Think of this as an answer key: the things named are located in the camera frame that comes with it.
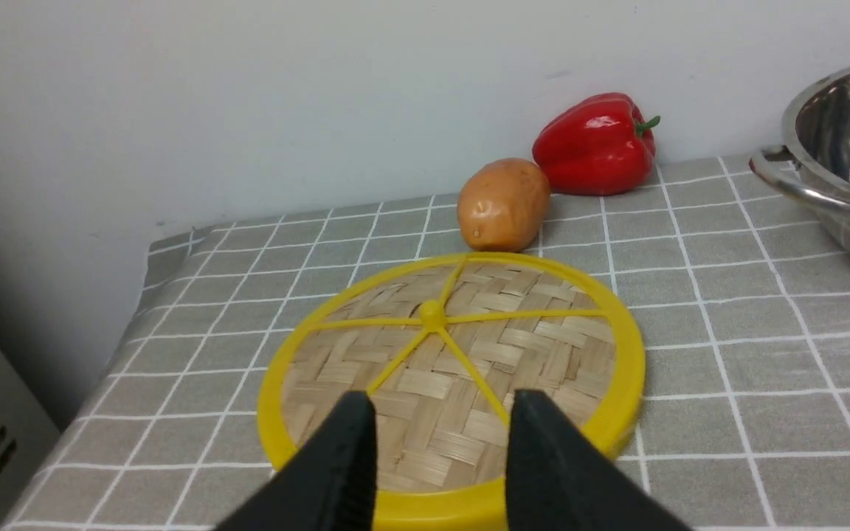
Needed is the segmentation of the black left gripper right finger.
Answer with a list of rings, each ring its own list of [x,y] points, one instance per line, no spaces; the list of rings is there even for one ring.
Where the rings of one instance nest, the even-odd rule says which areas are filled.
[[[505,465],[509,530],[688,530],[543,391],[519,389]]]

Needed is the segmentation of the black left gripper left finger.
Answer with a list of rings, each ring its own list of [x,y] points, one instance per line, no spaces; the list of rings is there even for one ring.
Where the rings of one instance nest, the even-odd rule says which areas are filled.
[[[377,492],[376,411],[348,391],[307,443],[216,530],[371,530]]]

